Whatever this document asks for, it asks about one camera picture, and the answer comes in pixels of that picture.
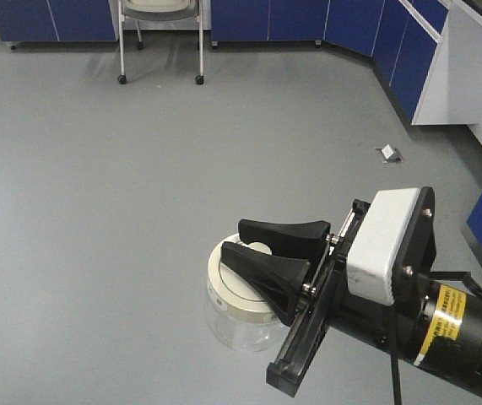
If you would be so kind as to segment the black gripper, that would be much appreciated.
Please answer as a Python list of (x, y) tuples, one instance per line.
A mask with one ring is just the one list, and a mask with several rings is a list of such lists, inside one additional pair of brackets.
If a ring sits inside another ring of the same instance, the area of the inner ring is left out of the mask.
[(292, 325), (266, 374), (269, 385), (291, 397), (330, 327), (386, 354), (393, 353), (391, 311), (348, 290), (347, 256), (369, 207), (368, 202), (353, 201), (338, 242), (320, 265), (316, 295), (296, 317), (301, 288), (311, 266), (306, 259), (298, 258), (322, 255), (331, 229), (329, 222), (276, 224), (241, 219), (241, 241), (263, 243), (273, 255), (229, 241), (221, 246), (221, 261), (265, 299), (284, 325)]

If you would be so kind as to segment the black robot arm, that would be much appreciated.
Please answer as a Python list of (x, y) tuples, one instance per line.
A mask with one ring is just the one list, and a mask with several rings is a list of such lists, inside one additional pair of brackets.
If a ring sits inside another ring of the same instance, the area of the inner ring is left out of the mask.
[(390, 355), (393, 399), (407, 362), (482, 397), (482, 288), (468, 272), (435, 272), (435, 194), (384, 190), (356, 200), (337, 233), (325, 221), (243, 219), (221, 261), (290, 330), (267, 383), (294, 396), (329, 328)]

